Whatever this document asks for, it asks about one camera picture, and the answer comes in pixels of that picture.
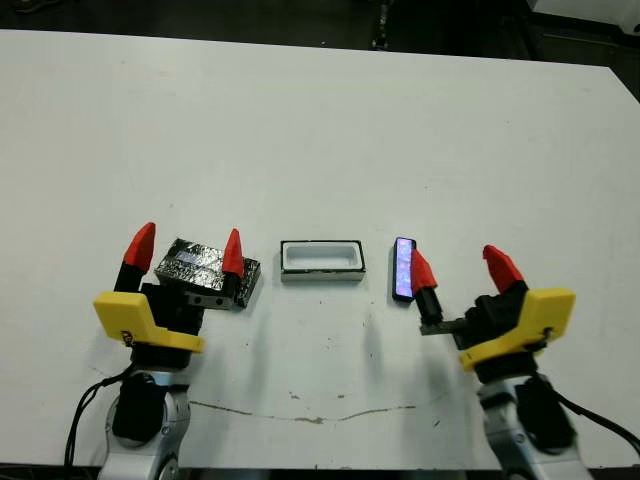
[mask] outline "black cable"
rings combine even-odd
[[[594,423],[597,423],[598,425],[600,425],[601,427],[604,427],[608,430],[611,430],[613,433],[621,436],[622,438],[624,438],[627,442],[629,442],[629,444],[631,445],[631,447],[636,451],[636,453],[638,454],[638,456],[640,456],[640,438],[636,437],[633,433],[631,433],[629,430],[627,430],[626,428],[624,428],[621,425],[618,425],[615,422],[612,422],[611,420],[609,420],[608,418],[603,417],[602,415],[598,415],[595,412],[592,412],[591,410],[588,410],[584,407],[581,407],[578,404],[573,403],[571,400],[567,399],[566,397],[562,396],[560,393],[558,393],[553,386],[551,386],[550,383],[546,382],[545,380],[543,380],[539,375],[536,374],[536,378],[541,381],[542,383],[544,383],[545,385],[548,386],[548,388],[553,392],[553,394],[555,395],[556,399],[558,400],[558,402],[560,402],[562,405],[564,405],[565,407],[567,407],[569,410],[571,410],[573,413],[575,413],[576,415],[581,415],[584,416],[586,418],[588,418],[589,420],[591,420]]]
[[[69,430],[69,436],[67,437],[67,445],[64,450],[64,478],[65,480],[69,480],[71,478],[71,471],[73,468],[73,457],[75,456],[76,450],[76,435],[78,433],[78,424],[80,423],[80,417],[84,412],[85,408],[89,406],[89,404],[96,398],[96,394],[101,387],[108,387],[109,385],[113,385],[124,378],[126,378],[131,370],[133,369],[133,364],[129,365],[125,368],[122,373],[115,375],[113,377],[105,378],[104,380],[91,385],[86,392],[82,394],[80,401],[78,402],[78,406],[76,407],[76,412],[73,415],[73,421],[71,422],[71,429]]]

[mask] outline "phone screen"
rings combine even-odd
[[[413,298],[411,291],[411,252],[415,248],[415,242],[410,238],[396,239],[395,258],[395,294],[401,297]]]

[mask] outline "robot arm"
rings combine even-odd
[[[564,334],[575,295],[559,288],[529,290],[511,259],[493,246],[485,247],[484,258],[499,294],[481,296],[464,318],[443,322],[431,269],[414,253],[421,332],[452,334],[462,366],[475,370],[483,383],[478,397],[485,434],[507,478],[591,478],[580,460],[576,432],[534,359]]]

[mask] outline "smartphone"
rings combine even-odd
[[[411,302],[411,252],[416,241],[398,237],[393,245],[393,290],[391,296],[399,302]]]

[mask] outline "white table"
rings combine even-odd
[[[190,367],[192,400],[251,415],[194,405],[184,466],[497,468],[452,339],[389,300],[397,235],[448,317],[495,291],[489,242],[531,287],[574,289],[540,364],[640,432],[640,107],[610,70],[12,31],[0,64],[0,461],[60,463],[82,391],[127,364],[91,301],[148,220],[154,265],[233,226],[263,265],[247,310],[206,314]],[[362,240],[365,279],[282,284],[279,241],[305,238]],[[103,461],[116,394],[78,463]],[[575,423],[590,466],[637,462]]]

